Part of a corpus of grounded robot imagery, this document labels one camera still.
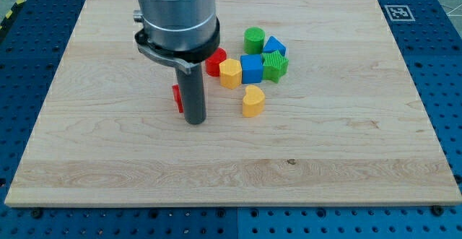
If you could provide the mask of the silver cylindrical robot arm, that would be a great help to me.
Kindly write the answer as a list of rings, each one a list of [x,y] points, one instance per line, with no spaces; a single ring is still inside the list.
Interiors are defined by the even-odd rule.
[[[138,0],[150,43],[171,51],[189,51],[212,42],[219,33],[215,0]]]

